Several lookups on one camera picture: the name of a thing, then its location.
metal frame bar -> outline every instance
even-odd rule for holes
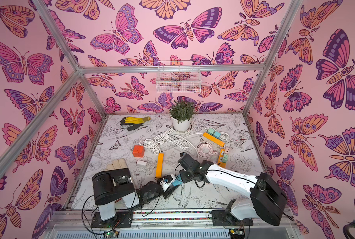
[[[231,65],[200,65],[200,71],[231,71],[231,70],[263,70],[264,64],[231,64]],[[192,70],[192,65],[171,65],[163,66],[163,70]],[[139,72],[158,72],[158,66],[143,66],[143,67],[82,67],[82,74],[94,73],[139,73]]]
[[[276,33],[276,36],[275,36],[274,41],[272,43],[272,46],[271,46],[269,53],[266,56],[266,59],[264,61],[265,69],[259,73],[257,80],[255,81],[255,83],[253,85],[253,88],[252,88],[251,93],[249,94],[249,98],[247,100],[247,103],[245,104],[244,111],[242,112],[243,115],[246,115],[248,113],[249,109],[251,108],[252,103],[253,103],[254,99],[256,98],[257,93],[260,90],[260,87],[269,72],[270,66],[272,65],[273,60],[276,57],[276,53],[280,49],[281,43],[282,43],[282,41],[284,41],[285,35],[288,32],[295,16],[297,15],[299,8],[301,7],[302,1],[303,0],[292,0],[290,2],[288,10],[286,11],[284,18],[281,21],[281,26],[278,29],[278,32]]]
[[[78,80],[79,74],[74,72],[69,79],[57,90],[56,94],[46,103],[39,113],[34,117],[32,122],[24,128],[17,139],[9,146],[9,148],[0,157],[0,179],[4,173],[10,168],[17,156],[27,145],[28,141],[40,129],[43,122],[49,117],[54,108],[59,104],[65,94],[70,90],[73,84]]]

white cable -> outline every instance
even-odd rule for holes
[[[212,128],[212,127],[207,127],[207,128],[204,129],[204,131],[205,131],[205,132],[208,132],[208,130],[209,130],[210,128],[213,129],[214,131],[219,132],[219,133],[221,134],[221,135],[220,135],[220,140],[221,140],[221,141],[225,142],[225,141],[227,141],[227,140],[230,138],[230,137],[229,137],[229,134],[227,134],[227,133],[225,133],[225,132],[218,131],[218,130]]]

white table surface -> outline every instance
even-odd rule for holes
[[[145,128],[137,131],[127,131],[127,126],[120,126],[120,120],[127,115],[111,115],[104,127],[102,135],[99,139],[102,145],[96,147],[94,155],[91,158],[86,173],[82,179],[82,183],[73,202],[72,209],[82,209],[86,198],[93,195],[92,176],[103,171],[112,160],[124,158],[130,169],[132,179],[136,188],[141,188],[149,181],[154,179],[156,172],[156,164],[158,155],[151,154],[150,149],[145,150],[143,158],[135,158],[132,155],[132,149],[138,145],[139,140],[153,138],[156,135],[167,130],[167,125],[171,125],[169,115],[132,115],[132,117],[150,116],[151,121],[144,123]],[[191,133],[204,132],[205,127],[213,127],[218,131],[227,132],[230,139],[225,142],[225,146],[230,148],[229,159],[226,168],[248,175],[260,175],[263,172],[261,163],[258,159],[256,150],[253,146],[251,136],[245,125],[244,118],[241,114],[196,114],[192,119],[192,130],[189,133],[181,134],[187,136]],[[197,145],[200,139],[208,141],[212,144],[214,150],[220,151],[220,146],[209,141],[200,135],[188,138],[193,145]],[[172,148],[172,145],[162,145],[162,153],[164,153],[162,175],[173,174],[176,168],[179,154],[184,150],[178,147]],[[187,152],[197,159],[194,148],[190,148]],[[208,160],[217,162],[218,156],[212,156]],[[137,160],[146,161],[146,167],[136,165]],[[183,208],[225,208],[232,199],[245,199],[239,193],[232,189],[220,185],[206,184],[203,188],[197,188],[193,181],[182,184],[173,192],[173,194],[165,200],[160,198],[157,209],[183,209]],[[155,207],[157,200],[144,206],[145,209]],[[86,208],[95,208],[94,198],[90,198],[86,203]],[[116,203],[116,208],[126,208],[121,200]]]

metal rail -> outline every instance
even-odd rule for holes
[[[284,18],[281,21],[281,26],[278,29],[278,32],[276,33],[276,36],[275,36],[273,43],[272,43],[272,46],[271,46],[269,53],[266,56],[266,59],[264,61],[265,69],[263,71],[261,71],[260,74],[258,75],[257,80],[255,81],[255,83],[253,85],[252,91],[249,94],[249,98],[247,100],[247,103],[245,104],[244,111],[242,112],[244,116],[248,113],[249,109],[251,108],[252,103],[253,103],[254,99],[256,98],[257,93],[260,90],[260,87],[269,72],[270,66],[272,65],[273,60],[276,57],[276,53],[280,49],[281,43],[282,43],[282,41],[284,41],[285,35],[288,32],[296,14],[297,14],[297,11],[301,7],[302,1],[303,0],[292,0],[290,2],[288,10],[286,11]]]
[[[57,90],[52,98],[46,103],[31,123],[24,128],[17,139],[9,146],[9,148],[0,157],[0,179],[4,173],[10,168],[12,163],[16,160],[23,148],[27,145],[28,141],[40,129],[42,124],[49,118],[59,102],[63,99],[65,94],[70,90],[73,84],[78,80],[79,74],[74,72],[70,75],[69,79]]]

butterfly pattern wall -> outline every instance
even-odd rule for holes
[[[271,32],[280,25],[290,2],[46,1],[84,67],[92,66],[89,55],[107,66],[157,65],[172,54],[205,65],[240,64],[243,54],[260,58],[269,53],[275,36]],[[66,32],[65,26],[72,31]],[[224,43],[228,52],[221,50]]]
[[[63,30],[77,45],[80,34]],[[49,50],[47,46],[56,48],[55,41],[30,1],[0,0],[0,157],[72,73],[68,62],[61,62],[59,49]],[[75,145],[82,136],[88,137],[85,147],[89,149],[89,128],[96,132],[100,125],[90,116],[82,117],[85,109],[94,105],[81,86],[78,82],[70,89],[0,179],[2,238],[40,237],[51,212],[65,203],[74,183],[74,169],[81,168],[87,152],[79,155],[73,169],[55,153],[60,147]],[[69,114],[72,108],[71,121],[74,116],[77,120],[75,125],[71,123],[73,135],[64,125],[60,108]],[[12,205],[6,207],[12,199]]]
[[[343,239],[355,219],[355,5],[303,4],[248,117],[303,237]]]

